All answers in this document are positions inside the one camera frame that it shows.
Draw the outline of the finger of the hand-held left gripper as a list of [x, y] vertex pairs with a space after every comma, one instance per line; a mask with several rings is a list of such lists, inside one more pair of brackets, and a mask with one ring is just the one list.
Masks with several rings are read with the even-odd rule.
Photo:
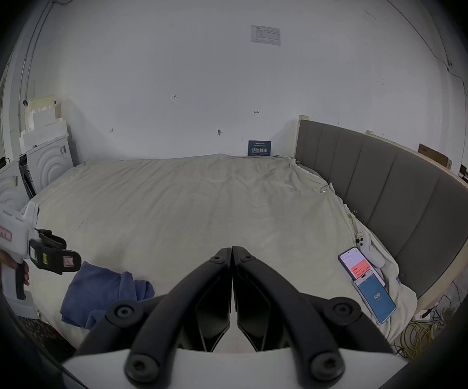
[[81, 269], [82, 258], [73, 250], [50, 247], [38, 240], [29, 241], [29, 258], [41, 270], [58, 275], [77, 272]]
[[45, 247], [56, 249], [56, 250], [65, 250], [67, 248], [67, 243], [62, 237], [53, 235], [51, 230], [47, 229], [35, 229], [38, 234], [38, 241]]

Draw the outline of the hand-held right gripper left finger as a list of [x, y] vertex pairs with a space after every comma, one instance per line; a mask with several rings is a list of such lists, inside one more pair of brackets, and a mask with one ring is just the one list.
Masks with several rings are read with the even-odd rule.
[[165, 295], [120, 300], [76, 358], [129, 350], [120, 371], [132, 384], [168, 384], [176, 349], [212, 352], [230, 328], [232, 248], [220, 249]]

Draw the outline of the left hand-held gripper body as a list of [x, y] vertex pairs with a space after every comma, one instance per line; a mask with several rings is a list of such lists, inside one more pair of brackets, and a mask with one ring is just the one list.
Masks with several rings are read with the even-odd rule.
[[1, 266], [0, 277], [3, 295], [8, 305], [19, 317], [37, 320], [32, 294], [24, 290], [25, 260], [30, 258], [30, 240], [38, 239], [36, 223], [39, 205], [29, 201], [24, 211], [15, 210], [0, 202], [0, 249], [16, 263], [17, 268]]

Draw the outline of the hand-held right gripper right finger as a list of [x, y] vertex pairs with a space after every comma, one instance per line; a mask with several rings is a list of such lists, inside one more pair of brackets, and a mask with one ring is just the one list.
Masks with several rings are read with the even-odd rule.
[[335, 384], [348, 366], [341, 348], [392, 354], [392, 347], [347, 297], [300, 293], [245, 248], [232, 248], [237, 325], [257, 352], [290, 347], [300, 384]]

